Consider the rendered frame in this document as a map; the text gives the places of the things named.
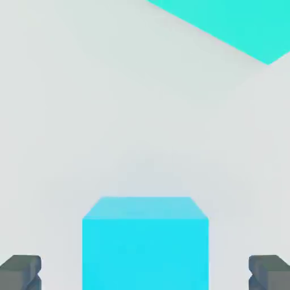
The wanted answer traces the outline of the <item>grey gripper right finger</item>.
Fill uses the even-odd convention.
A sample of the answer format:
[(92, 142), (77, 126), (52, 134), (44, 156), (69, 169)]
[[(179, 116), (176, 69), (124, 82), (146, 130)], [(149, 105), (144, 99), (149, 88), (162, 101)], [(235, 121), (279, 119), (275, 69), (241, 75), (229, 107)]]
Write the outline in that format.
[(249, 270), (249, 290), (290, 290), (290, 265), (277, 255), (251, 255)]

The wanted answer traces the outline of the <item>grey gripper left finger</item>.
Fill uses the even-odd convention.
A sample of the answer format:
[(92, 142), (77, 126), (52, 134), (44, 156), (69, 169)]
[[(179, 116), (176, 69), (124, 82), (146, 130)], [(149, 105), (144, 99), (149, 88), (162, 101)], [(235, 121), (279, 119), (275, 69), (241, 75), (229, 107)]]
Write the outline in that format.
[(38, 255), (13, 255), (0, 266), (0, 290), (42, 290)]

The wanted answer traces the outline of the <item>small cyan cube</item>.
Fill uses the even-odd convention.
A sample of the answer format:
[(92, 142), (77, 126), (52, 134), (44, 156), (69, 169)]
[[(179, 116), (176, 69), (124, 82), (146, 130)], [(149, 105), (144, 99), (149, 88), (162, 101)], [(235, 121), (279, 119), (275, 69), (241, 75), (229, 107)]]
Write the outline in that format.
[(209, 221), (189, 197), (103, 197), (82, 220), (82, 290), (209, 290)]

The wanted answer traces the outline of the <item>large turquoise box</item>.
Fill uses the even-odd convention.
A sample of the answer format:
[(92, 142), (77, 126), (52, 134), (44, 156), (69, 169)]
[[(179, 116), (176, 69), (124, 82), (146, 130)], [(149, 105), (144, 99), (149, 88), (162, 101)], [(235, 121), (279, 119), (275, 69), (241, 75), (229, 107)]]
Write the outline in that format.
[(290, 52), (290, 0), (148, 1), (265, 64)]

